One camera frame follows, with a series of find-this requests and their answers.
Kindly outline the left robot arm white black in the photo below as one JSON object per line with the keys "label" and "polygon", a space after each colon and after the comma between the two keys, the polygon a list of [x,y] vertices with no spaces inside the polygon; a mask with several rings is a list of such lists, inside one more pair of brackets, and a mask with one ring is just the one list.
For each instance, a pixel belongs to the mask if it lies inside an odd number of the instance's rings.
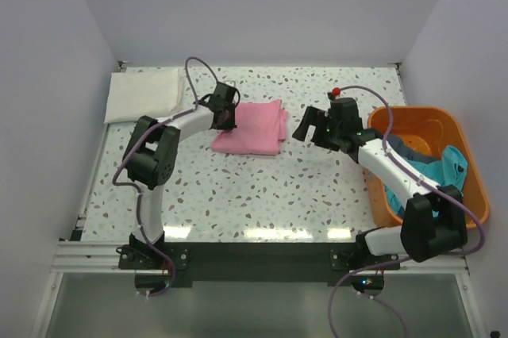
{"label": "left robot arm white black", "polygon": [[240,99],[236,87],[217,82],[212,93],[198,99],[188,110],[163,121],[149,116],[137,121],[113,184],[136,191],[129,245],[140,244],[136,258],[145,267],[156,268],[164,261],[162,201],[164,187],[175,169],[179,144],[210,129],[234,130]]}

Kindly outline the pink t shirt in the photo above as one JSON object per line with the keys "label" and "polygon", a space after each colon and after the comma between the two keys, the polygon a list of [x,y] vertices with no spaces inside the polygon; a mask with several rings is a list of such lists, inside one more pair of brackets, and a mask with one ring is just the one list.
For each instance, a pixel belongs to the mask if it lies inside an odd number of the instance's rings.
{"label": "pink t shirt", "polygon": [[281,99],[241,103],[236,109],[237,127],[218,134],[211,150],[233,155],[276,156],[287,138],[287,117]]}

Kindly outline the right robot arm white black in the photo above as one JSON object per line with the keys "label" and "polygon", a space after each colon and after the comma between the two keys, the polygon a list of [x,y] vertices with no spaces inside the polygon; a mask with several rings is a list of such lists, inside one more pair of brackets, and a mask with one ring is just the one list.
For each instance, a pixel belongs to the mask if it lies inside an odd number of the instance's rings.
{"label": "right robot arm white black", "polygon": [[408,255],[421,263],[462,248],[468,241],[464,201],[454,186],[441,186],[408,164],[381,132],[365,128],[356,101],[338,98],[327,110],[306,107],[294,139],[314,128],[312,144],[343,152],[379,178],[405,206],[397,227],[378,227],[356,236],[350,267],[373,268],[384,255]]}

